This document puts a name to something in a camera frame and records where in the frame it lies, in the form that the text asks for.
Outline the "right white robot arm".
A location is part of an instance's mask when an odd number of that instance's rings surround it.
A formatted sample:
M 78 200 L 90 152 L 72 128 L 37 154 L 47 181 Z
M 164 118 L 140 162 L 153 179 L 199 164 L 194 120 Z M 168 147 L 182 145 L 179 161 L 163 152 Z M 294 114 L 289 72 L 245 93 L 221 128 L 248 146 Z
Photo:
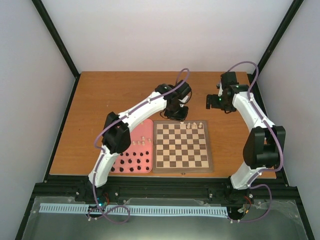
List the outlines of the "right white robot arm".
M 218 94 L 207 95 L 206 108 L 220 109 L 225 114 L 239 112 L 249 131 L 242 151 L 243 163 L 228 178 L 223 193 L 227 202 L 236 203 L 262 173 L 283 168 L 286 131 L 266 116 L 251 93 L 252 87 L 239 84 L 234 71 L 221 74 L 218 89 Z

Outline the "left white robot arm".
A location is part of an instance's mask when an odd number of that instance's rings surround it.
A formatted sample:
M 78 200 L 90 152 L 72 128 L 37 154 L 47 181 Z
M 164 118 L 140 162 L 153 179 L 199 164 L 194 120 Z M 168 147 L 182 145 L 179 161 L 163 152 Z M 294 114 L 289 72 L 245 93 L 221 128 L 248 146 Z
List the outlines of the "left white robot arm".
M 103 198 L 104 188 L 109 172 L 121 153 L 131 145 L 131 132 L 144 120 L 156 113 L 164 117 L 182 122 L 188 115 L 189 108 L 185 106 L 192 95 L 192 88 L 186 82 L 178 82 L 175 86 L 161 84 L 142 102 L 121 112 L 110 112 L 105 120 L 102 132 L 94 141 L 94 147 L 100 150 L 93 170 L 88 175 L 91 185 L 86 195 L 92 201 Z

